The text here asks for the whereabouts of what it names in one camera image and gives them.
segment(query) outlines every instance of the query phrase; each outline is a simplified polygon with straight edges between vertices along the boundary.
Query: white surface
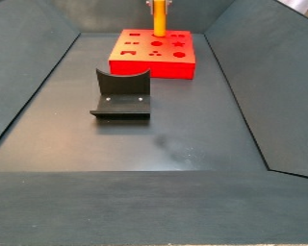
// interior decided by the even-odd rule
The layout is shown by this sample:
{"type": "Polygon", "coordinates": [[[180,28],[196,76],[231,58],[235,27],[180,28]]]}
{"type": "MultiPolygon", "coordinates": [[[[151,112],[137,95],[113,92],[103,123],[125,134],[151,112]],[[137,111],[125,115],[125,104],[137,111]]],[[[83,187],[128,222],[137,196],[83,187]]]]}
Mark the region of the white surface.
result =
{"type": "Polygon", "coordinates": [[[308,0],[279,0],[300,13],[306,13],[308,10],[308,0]]]}

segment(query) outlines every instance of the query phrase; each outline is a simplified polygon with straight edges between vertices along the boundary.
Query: bin floor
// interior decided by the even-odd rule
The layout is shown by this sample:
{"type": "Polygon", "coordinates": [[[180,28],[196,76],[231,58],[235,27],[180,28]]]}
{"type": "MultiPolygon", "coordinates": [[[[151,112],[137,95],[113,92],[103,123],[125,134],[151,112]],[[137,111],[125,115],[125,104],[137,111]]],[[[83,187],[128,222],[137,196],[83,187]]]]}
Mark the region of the bin floor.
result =
{"type": "Polygon", "coordinates": [[[266,171],[219,64],[193,35],[195,78],[152,79],[152,118],[97,121],[96,68],[119,35],[81,35],[0,142],[0,171],[266,171]]]}

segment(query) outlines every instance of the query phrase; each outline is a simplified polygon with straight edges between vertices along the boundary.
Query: black plastic piece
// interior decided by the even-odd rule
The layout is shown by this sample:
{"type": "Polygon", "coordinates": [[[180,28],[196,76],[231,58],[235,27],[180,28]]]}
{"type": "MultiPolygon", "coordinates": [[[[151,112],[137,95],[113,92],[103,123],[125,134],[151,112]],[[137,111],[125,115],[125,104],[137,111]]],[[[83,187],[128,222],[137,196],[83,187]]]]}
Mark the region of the black plastic piece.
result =
{"type": "Polygon", "coordinates": [[[96,117],[149,118],[151,117],[151,70],[141,74],[117,76],[96,69],[100,87],[96,117]]]}

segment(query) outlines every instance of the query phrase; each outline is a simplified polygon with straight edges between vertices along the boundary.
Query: gray panel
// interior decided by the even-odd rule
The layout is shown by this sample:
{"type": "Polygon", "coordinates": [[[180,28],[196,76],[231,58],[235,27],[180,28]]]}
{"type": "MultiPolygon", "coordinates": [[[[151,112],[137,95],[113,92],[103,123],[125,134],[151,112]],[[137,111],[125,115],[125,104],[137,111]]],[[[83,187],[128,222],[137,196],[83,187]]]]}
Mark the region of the gray panel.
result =
{"type": "Polygon", "coordinates": [[[151,121],[96,121],[119,35],[81,35],[0,144],[0,171],[266,171],[203,35],[195,78],[152,79],[151,121]]]}
{"type": "MultiPolygon", "coordinates": [[[[52,0],[80,30],[119,33],[121,29],[152,29],[153,18],[147,0],[52,0]]],[[[168,28],[204,33],[233,0],[175,0],[168,28]]]]}
{"type": "Polygon", "coordinates": [[[308,176],[308,19],[237,0],[207,37],[270,168],[308,176]]]}
{"type": "Polygon", "coordinates": [[[308,180],[272,172],[1,173],[0,243],[308,244],[308,180]]]}
{"type": "Polygon", "coordinates": [[[49,1],[0,1],[0,135],[77,35],[49,1]]]}

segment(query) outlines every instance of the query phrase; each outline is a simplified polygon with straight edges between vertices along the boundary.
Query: gray wall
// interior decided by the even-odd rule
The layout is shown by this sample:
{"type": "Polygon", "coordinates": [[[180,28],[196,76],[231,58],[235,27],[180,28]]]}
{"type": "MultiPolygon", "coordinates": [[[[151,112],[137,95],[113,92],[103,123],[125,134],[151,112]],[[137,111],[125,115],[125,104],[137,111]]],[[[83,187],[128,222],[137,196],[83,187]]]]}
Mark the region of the gray wall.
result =
{"type": "MultiPolygon", "coordinates": [[[[81,32],[119,33],[151,29],[153,18],[145,0],[52,0],[81,32]]],[[[168,28],[204,33],[233,0],[175,0],[168,28]]]]}
{"type": "Polygon", "coordinates": [[[48,0],[0,1],[0,135],[77,35],[48,0]]]}
{"type": "Polygon", "coordinates": [[[308,19],[236,0],[205,36],[270,168],[308,176],[308,19]]]}

